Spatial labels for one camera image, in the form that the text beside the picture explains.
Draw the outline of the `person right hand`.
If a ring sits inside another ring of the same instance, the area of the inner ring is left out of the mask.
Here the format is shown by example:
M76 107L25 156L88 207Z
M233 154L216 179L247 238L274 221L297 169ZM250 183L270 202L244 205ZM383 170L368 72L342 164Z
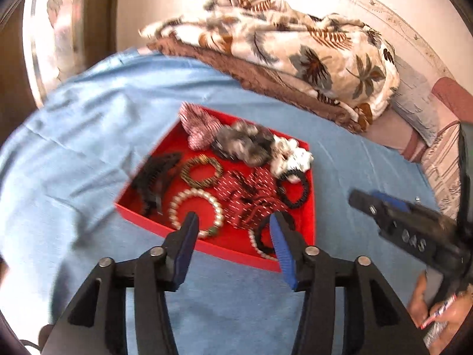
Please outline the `person right hand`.
M416 282L415 288L407 305L414 324L419 327L430 315L441 308L442 302L437 303L431 309L427 308L424 296L427 290L426 273L422 272ZM440 316L435 318L435 322L446 323L444 330L437 339L430 345L429 353L432 355L441 354L447 348L447 345L453 340L455 334L459 331L468 313L472 310L472 286L466 293L458 296L451 306Z

